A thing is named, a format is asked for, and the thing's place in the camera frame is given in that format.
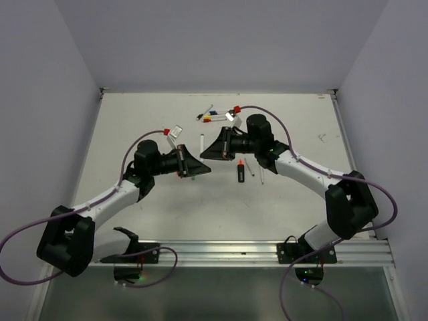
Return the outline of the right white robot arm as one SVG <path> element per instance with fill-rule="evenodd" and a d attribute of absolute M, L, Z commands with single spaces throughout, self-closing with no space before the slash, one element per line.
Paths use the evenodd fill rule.
<path fill-rule="evenodd" d="M 253 154 L 261 168 L 297 181 L 321 196 L 326 204 L 326 219 L 295 243 L 284 243 L 285 256 L 313 262 L 321 256 L 323 247 L 339 239 L 351 239 L 378 215 L 373 195 L 358 171 L 344 174 L 323 168 L 317 172 L 314 165 L 305 166 L 288 145 L 274 138 L 271 124 L 264 115 L 251 115 L 246 126 L 246 131 L 236 126 L 222 127 L 201 157 L 232 161 L 237 154 Z"/>

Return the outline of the blue cap marker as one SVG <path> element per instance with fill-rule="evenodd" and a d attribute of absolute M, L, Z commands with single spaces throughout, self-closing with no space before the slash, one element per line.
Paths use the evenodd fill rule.
<path fill-rule="evenodd" d="M 205 150 L 205 135 L 200 135 L 200 154 Z"/>

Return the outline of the aluminium front rail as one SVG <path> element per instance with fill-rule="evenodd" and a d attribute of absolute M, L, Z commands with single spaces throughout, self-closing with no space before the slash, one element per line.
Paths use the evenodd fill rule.
<path fill-rule="evenodd" d="M 125 254 L 128 246 L 136 242 L 159 243 L 159 266 L 177 262 L 180 267 L 278 267 L 276 244 L 284 241 L 131 241 L 123 234 L 101 235 L 95 240 L 94 260 L 88 265 L 101 264 L 110 255 L 132 257 L 145 254 Z M 337 263 L 306 264 L 299 267 L 323 265 L 324 267 L 391 267 L 393 256 L 387 241 L 373 239 L 343 241 L 331 245 L 336 251 Z"/>

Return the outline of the aluminium right side rail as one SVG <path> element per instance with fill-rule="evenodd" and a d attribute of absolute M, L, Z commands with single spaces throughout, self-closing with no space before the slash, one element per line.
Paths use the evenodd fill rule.
<path fill-rule="evenodd" d="M 349 163 L 350 168 L 351 168 L 352 171 L 357 171 L 358 169 L 357 169 L 357 166 L 356 166 L 356 163 L 355 163 L 354 155 L 352 153 L 352 149 L 351 149 L 351 146 L 350 146 L 350 141 L 348 139 L 348 135 L 347 135 L 346 128 L 345 128 L 345 125 L 344 125 L 344 121 L 343 121 L 343 118 L 342 118 L 342 115 L 341 115 L 341 111 L 340 111 L 340 106 L 339 106 L 339 101 L 338 101 L 338 89 L 329 90 L 328 93 L 330 95 L 330 99 L 332 101 L 332 105 L 333 105 L 333 108 L 334 108 L 336 119 L 338 121 L 339 129 L 340 129 L 340 134 L 341 134 L 342 141 L 343 141 L 343 144 L 344 144 L 344 148 L 345 148 L 345 151 L 346 151 L 348 163 Z M 373 222 L 373 219 L 371 219 L 371 221 L 369 223 L 367 223 L 364 228 L 368 229 L 367 233 L 368 233 L 369 239 L 378 239 L 377 233 L 373 229 L 373 227 L 374 227 L 374 222 Z"/>

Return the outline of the aluminium rail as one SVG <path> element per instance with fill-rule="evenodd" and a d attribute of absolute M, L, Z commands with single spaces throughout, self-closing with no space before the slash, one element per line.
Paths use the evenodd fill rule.
<path fill-rule="evenodd" d="M 340 111 L 340 106 L 339 106 L 339 101 L 338 101 L 338 89 L 329 90 L 328 93 L 330 95 L 330 99 L 332 101 L 332 105 L 333 105 L 333 108 L 334 108 L 336 119 L 338 121 L 339 129 L 340 129 L 340 134 L 341 134 L 342 141 L 343 141 L 343 144 L 344 144 L 344 148 L 345 148 L 345 151 L 346 151 L 348 163 L 349 163 L 350 168 L 351 168 L 352 171 L 357 171 L 358 169 L 357 169 L 357 166 L 356 166 L 356 163 L 355 163 L 354 155 L 352 153 L 352 149 L 351 149 L 351 146 L 350 146 L 350 141 L 348 139 L 348 135 L 347 135 L 346 128 L 345 128 L 345 125 L 344 125 L 344 121 L 343 121 L 343 118 L 342 118 L 342 115 L 341 115 L 341 111 Z M 369 223 L 367 223 L 364 228 L 368 229 L 367 233 L 368 233 L 369 239 L 378 239 L 377 233 L 373 229 L 373 227 L 374 227 L 374 222 L 373 222 L 373 219 L 371 219 L 371 221 Z"/>
<path fill-rule="evenodd" d="M 177 262 L 180 267 L 278 267 L 276 244 L 284 241 L 131 241 L 123 234 L 101 235 L 95 240 L 94 260 L 88 265 L 101 264 L 110 255 L 132 257 L 145 254 L 125 254 L 128 246 L 136 242 L 159 243 L 159 266 Z M 306 264 L 299 267 L 323 265 L 324 267 L 391 267 L 393 256 L 387 241 L 373 239 L 343 241 L 331 245 L 336 251 L 337 263 Z"/>

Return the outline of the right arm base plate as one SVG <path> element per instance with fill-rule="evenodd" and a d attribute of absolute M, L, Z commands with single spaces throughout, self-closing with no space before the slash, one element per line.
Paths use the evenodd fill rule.
<path fill-rule="evenodd" d="M 310 247 L 304 247 L 296 242 L 279 242 L 276 244 L 276 255 L 279 264 L 290 264 L 304 256 L 300 263 L 317 264 L 327 263 L 334 264 L 338 262 L 334 247 L 326 249 L 313 250 Z"/>

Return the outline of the yellow cap marker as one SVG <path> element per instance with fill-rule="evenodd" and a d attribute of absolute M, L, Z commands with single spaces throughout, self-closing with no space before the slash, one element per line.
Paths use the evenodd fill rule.
<path fill-rule="evenodd" d="M 218 119 L 226 119 L 226 115 L 224 114 L 216 114 L 216 115 L 206 115 L 203 117 L 203 120 L 218 120 Z"/>

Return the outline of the black cap marker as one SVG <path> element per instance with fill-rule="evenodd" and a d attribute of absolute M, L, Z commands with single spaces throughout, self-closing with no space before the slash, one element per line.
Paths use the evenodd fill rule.
<path fill-rule="evenodd" d="M 206 108 L 202 113 L 197 115 L 196 121 L 200 121 L 200 119 L 202 119 L 202 117 L 204 117 L 204 115 L 208 114 L 212 108 L 213 108 L 213 105 L 210 104 L 208 108 Z"/>

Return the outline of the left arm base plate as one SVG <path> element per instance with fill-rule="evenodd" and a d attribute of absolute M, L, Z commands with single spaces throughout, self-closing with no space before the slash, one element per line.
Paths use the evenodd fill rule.
<path fill-rule="evenodd" d="M 136 242 L 128 246 L 125 254 L 139 253 L 145 251 L 145 254 L 140 254 L 132 257 L 120 257 L 117 255 L 110 255 L 102 258 L 101 263 L 135 263 L 135 264 L 156 264 L 158 263 L 160 244 L 155 242 Z"/>

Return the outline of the red cap marker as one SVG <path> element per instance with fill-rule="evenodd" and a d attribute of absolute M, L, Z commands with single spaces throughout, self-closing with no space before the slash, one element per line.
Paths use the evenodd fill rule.
<path fill-rule="evenodd" d="M 227 119 L 225 117 L 223 118 L 204 118 L 203 119 L 203 123 L 209 123 L 209 122 L 223 122 L 226 121 Z"/>

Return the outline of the white black tip marker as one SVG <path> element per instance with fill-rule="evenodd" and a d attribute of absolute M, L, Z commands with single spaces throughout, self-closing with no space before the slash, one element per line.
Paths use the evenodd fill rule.
<path fill-rule="evenodd" d="M 246 167 L 247 167 L 247 169 L 248 169 L 248 171 L 249 171 L 250 175 L 251 175 L 252 177 L 254 177 L 254 176 L 255 176 L 255 173 L 254 173 L 254 171 L 252 170 L 252 168 L 250 167 L 250 165 L 249 165 L 249 162 L 248 162 L 247 158 L 244 158 L 244 162 L 245 162 L 245 165 L 246 165 Z"/>

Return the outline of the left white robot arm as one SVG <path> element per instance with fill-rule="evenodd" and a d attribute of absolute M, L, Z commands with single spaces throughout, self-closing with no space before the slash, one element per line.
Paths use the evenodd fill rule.
<path fill-rule="evenodd" d="M 211 172 L 183 144 L 162 154 L 153 140 L 138 143 L 134 158 L 121 170 L 118 182 L 77 209 L 56 207 L 36 250 L 39 259 L 69 276 L 80 275 L 94 260 L 96 231 L 123 209 L 145 198 L 154 178 L 170 173 L 180 178 Z"/>

